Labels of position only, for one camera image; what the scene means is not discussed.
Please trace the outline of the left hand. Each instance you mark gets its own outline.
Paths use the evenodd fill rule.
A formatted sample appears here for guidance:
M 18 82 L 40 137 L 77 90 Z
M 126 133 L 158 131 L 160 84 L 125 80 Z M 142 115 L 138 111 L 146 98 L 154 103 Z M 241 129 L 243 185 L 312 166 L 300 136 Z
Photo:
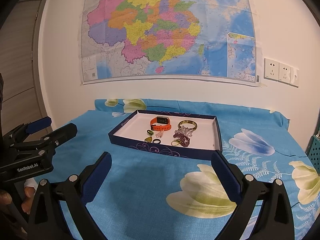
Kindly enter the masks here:
M 30 214 L 31 206 L 33 204 L 35 192 L 37 190 L 37 182 L 34 178 L 27 179 L 24 183 L 24 201 L 21 205 L 22 210 Z M 7 211 L 7 206 L 12 203 L 12 197 L 6 191 L 1 190 L 1 211 Z

